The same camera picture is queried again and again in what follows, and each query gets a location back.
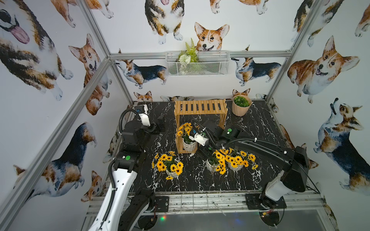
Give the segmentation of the wooden slatted plant shelf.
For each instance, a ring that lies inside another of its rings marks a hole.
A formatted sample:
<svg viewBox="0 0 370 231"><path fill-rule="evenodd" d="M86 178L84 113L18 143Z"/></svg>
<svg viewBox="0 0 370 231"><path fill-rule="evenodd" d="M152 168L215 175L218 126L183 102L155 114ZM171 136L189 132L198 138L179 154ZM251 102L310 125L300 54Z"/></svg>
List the wooden slatted plant shelf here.
<svg viewBox="0 0 370 231"><path fill-rule="evenodd" d="M199 118L209 116L209 115L218 115L218 125L217 127L225 128L226 125L226 116L228 113L228 108L226 105L226 99L212 99L212 100L203 100L203 101L175 101L174 106L174 117L177 130L182 128L183 132L181 135L184 135L185 130L184 126L181 124L181 117L186 117L187 119Z"/></svg>

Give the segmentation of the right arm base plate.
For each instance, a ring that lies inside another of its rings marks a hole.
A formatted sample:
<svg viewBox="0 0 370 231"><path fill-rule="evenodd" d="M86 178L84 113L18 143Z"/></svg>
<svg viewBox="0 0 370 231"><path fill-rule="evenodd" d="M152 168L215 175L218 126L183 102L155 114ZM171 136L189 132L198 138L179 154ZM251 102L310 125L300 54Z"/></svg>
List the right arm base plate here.
<svg viewBox="0 0 370 231"><path fill-rule="evenodd" d="M262 196L259 193L245 194L246 205L250 210L271 210L271 209L285 209L287 208L284 197L278 201L273 201L268 197Z"/></svg>

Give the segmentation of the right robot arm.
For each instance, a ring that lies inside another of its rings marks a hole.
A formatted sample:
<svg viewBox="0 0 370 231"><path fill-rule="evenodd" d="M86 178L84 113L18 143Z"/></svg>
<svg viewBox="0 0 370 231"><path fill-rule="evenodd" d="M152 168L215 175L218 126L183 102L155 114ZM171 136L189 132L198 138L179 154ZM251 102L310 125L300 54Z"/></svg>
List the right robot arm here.
<svg viewBox="0 0 370 231"><path fill-rule="evenodd" d="M199 144L198 153L215 165L219 174L239 167L250 167L259 172L268 164L276 170L275 177L264 184L262 191L248 198L247 206L259 210L285 208L285 195L306 191L312 161L305 148L288 148L260 140L234 127L223 129L211 121L200 123L193 119L191 123L194 128L190 139Z"/></svg>

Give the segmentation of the aluminium front rail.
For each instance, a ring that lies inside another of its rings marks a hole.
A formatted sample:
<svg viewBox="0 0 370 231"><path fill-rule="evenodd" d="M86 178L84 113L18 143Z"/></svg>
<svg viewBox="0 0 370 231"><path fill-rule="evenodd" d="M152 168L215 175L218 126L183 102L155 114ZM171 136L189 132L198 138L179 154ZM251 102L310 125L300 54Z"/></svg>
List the aluminium front rail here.
<svg viewBox="0 0 370 231"><path fill-rule="evenodd" d="M157 193L157 196L168 197L168 210L153 209L144 215L183 215L183 214L211 214L222 213L227 215L234 212L258 212L258 209L249 209L246 194L258 194L260 191L224 191L224 192L183 192ZM320 194L312 190L304 193L289 193L283 196L286 211L321 209L326 202Z"/></svg>

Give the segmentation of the green fern white flower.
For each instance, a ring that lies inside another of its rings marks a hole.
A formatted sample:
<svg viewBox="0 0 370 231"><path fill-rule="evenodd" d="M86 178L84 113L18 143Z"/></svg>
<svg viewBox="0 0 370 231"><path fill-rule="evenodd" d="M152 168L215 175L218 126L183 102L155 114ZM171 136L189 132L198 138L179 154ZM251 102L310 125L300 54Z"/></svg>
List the green fern white flower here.
<svg viewBox="0 0 370 231"><path fill-rule="evenodd" d="M181 51L176 61L183 64L199 62L198 51L193 39L191 39L190 43L186 42L186 50Z"/></svg>

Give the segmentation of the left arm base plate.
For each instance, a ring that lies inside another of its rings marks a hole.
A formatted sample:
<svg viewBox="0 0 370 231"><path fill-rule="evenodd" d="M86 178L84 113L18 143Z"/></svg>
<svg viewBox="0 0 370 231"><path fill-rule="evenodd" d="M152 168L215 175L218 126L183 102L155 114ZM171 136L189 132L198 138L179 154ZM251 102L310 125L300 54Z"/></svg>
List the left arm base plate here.
<svg viewBox="0 0 370 231"><path fill-rule="evenodd" d="M169 200L170 198L168 196L155 196L154 198L150 198L148 209L145 213L168 212Z"/></svg>

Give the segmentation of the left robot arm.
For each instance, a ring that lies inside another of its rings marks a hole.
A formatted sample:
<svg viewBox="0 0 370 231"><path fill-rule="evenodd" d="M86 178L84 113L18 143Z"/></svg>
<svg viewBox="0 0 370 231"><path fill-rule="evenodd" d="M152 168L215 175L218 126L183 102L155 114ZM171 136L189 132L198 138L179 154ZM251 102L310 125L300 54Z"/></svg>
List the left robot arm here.
<svg viewBox="0 0 370 231"><path fill-rule="evenodd" d="M122 143L108 166L110 186L91 231L131 231L145 212L155 208L155 194L150 189L140 189L129 206L124 205L147 156L147 142L165 131L164 118L150 121L147 105L139 105L123 111L118 128Z"/></svg>

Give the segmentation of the tan pot green plant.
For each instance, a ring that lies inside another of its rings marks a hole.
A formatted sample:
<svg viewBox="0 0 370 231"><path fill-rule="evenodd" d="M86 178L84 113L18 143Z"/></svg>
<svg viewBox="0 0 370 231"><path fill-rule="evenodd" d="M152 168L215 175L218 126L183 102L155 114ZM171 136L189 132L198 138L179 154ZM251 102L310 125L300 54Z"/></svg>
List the tan pot green plant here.
<svg viewBox="0 0 370 231"><path fill-rule="evenodd" d="M236 95L232 102L232 112L235 116L244 116L252 105L252 100L246 95Z"/></svg>

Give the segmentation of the sunflower pot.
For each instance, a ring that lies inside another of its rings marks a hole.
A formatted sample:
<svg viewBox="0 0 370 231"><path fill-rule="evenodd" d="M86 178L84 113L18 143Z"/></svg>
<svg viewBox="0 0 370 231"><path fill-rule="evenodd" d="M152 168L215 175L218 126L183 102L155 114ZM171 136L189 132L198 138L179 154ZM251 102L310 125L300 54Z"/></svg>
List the sunflower pot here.
<svg viewBox="0 0 370 231"><path fill-rule="evenodd" d="M167 181L178 179L184 171L184 164L175 158L174 151L169 151L164 154L155 154L151 167L156 169L159 173L165 173L167 175Z"/></svg>
<svg viewBox="0 0 370 231"><path fill-rule="evenodd" d="M239 171L243 167L251 167L252 170L257 170L259 165L256 163L256 156L246 151L229 148L225 161L228 167L233 171Z"/></svg>
<svg viewBox="0 0 370 231"><path fill-rule="evenodd" d="M184 123L181 125L176 132L176 145L178 148L178 153L180 154L190 154L195 153L197 148L197 143L192 140L193 126L191 123Z"/></svg>
<svg viewBox="0 0 370 231"><path fill-rule="evenodd" d="M212 173L219 173L224 175L226 173L226 157L229 154L229 150L218 149L214 150L213 153L206 160L206 168Z"/></svg>

